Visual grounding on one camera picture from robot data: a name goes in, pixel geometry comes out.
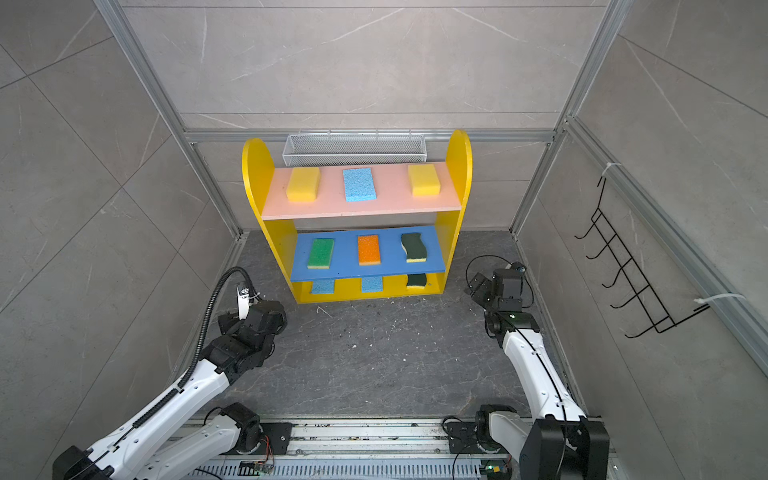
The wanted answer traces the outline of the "light blue sponge front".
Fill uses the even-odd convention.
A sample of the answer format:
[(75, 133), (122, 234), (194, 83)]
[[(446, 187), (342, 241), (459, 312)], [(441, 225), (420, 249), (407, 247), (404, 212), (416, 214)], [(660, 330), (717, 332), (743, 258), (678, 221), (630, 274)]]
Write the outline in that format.
[(323, 279), (312, 282), (312, 295), (332, 295), (335, 292), (335, 280)]

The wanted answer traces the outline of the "dark green curved sponge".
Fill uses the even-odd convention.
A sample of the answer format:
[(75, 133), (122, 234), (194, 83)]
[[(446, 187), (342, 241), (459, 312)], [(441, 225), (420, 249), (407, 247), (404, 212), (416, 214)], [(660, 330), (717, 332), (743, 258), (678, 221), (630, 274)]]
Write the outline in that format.
[(424, 289), (427, 286), (426, 274), (409, 274), (407, 276), (407, 289)]
[(421, 263), (428, 258), (427, 247), (422, 241), (420, 232), (409, 232), (401, 235), (401, 246), (407, 263)]

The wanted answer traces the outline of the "green yellow sponge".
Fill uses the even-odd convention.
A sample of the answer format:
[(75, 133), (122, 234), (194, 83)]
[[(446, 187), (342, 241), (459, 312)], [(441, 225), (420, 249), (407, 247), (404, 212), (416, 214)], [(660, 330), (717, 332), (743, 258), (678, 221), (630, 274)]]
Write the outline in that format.
[(311, 270), (329, 269), (332, 262), (335, 240), (333, 238), (315, 238), (312, 240), (307, 268)]

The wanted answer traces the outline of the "light blue sponge row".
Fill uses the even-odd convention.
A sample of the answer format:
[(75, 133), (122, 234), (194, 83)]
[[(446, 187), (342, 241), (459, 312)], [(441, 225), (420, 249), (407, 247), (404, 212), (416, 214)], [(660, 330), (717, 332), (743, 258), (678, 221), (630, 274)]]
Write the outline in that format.
[(381, 276), (368, 276), (361, 279), (362, 293), (380, 293), (384, 289)]

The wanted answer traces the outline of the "orange sponge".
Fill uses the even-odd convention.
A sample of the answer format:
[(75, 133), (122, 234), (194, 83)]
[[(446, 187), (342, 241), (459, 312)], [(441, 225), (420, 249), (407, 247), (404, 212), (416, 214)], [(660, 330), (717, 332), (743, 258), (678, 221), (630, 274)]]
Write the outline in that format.
[(381, 264), (380, 242), (378, 235), (363, 235), (357, 237), (358, 264), (373, 266)]

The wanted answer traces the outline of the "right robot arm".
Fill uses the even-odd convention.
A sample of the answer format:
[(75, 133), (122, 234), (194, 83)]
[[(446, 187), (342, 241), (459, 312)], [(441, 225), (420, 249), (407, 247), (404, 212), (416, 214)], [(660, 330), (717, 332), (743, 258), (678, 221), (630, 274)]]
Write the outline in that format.
[(525, 266), (514, 262), (467, 281), (483, 308), (486, 335), (514, 367), (532, 414), (530, 424), (511, 407), (483, 405), (475, 416), (478, 446), (503, 449), (522, 479), (606, 479), (610, 438), (604, 424), (578, 406), (546, 351), (541, 328), (525, 311)]

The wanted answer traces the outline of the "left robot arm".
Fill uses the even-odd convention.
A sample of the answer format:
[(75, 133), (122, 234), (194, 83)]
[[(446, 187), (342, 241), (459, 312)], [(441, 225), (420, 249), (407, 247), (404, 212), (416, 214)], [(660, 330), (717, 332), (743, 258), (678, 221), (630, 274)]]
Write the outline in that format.
[[(218, 317), (218, 337), (206, 339), (219, 295), (239, 275), (238, 309)], [(261, 298), (247, 271), (234, 266), (216, 283), (206, 306), (191, 363), (148, 406), (86, 449), (71, 446), (52, 466), (55, 479), (181, 479), (229, 451), (251, 454), (267, 445), (260, 417), (235, 402), (214, 409), (209, 422), (178, 441), (171, 437), (211, 399), (273, 354), (287, 326), (278, 301)]]

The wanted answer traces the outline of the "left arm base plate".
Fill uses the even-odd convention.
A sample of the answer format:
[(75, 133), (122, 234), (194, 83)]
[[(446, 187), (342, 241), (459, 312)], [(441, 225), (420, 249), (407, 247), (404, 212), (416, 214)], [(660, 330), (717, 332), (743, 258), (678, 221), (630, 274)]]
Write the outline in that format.
[(286, 455), (291, 439), (293, 424), (289, 422), (267, 422), (261, 423), (258, 427), (257, 442), (246, 453), (265, 457), (267, 453), (267, 444), (269, 444), (272, 455)]

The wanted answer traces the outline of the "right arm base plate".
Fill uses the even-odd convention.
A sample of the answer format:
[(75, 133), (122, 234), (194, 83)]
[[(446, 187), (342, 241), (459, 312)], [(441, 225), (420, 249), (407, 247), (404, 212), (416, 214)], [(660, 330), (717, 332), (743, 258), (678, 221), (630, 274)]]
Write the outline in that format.
[(453, 454), (496, 454), (500, 451), (499, 447), (493, 447), (480, 439), (477, 424), (474, 422), (447, 417), (441, 422), (441, 429)]

